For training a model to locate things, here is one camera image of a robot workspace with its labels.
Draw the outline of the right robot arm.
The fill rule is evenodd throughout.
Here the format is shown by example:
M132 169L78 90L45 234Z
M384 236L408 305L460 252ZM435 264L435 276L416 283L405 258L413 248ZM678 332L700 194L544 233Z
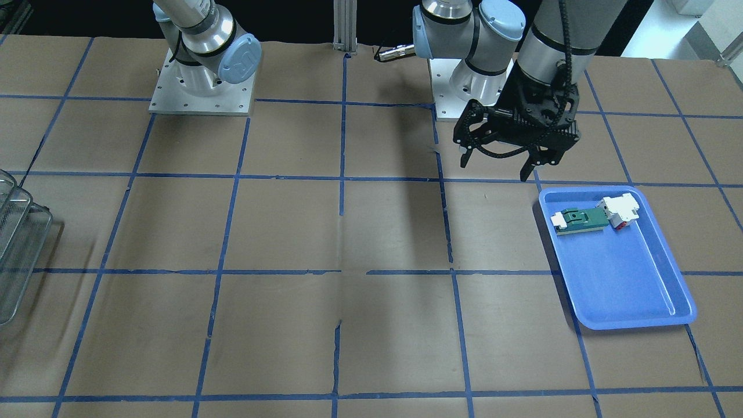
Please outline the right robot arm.
M213 1L154 1L152 10L175 60L197 63L230 84L257 72L262 45L228 8Z

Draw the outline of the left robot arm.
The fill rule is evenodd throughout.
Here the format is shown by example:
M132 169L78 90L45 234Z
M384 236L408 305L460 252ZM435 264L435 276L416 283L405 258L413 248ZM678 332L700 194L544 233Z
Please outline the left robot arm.
M624 1L544 1L531 24L510 1L422 1L412 12L418 56L457 59L465 102L453 130L461 167L526 153L520 180L557 165L580 138L578 82Z

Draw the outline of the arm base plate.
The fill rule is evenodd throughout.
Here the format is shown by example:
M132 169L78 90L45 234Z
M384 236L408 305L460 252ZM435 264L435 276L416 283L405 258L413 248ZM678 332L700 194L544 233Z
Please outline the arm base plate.
M250 115L257 73L244 82L232 84L219 79L203 66L184 66L171 58L171 51L167 51L150 100L149 113L169 116Z
M461 59L430 59L431 87L438 121L456 122L471 99L494 106L515 64L499 75L478 74Z

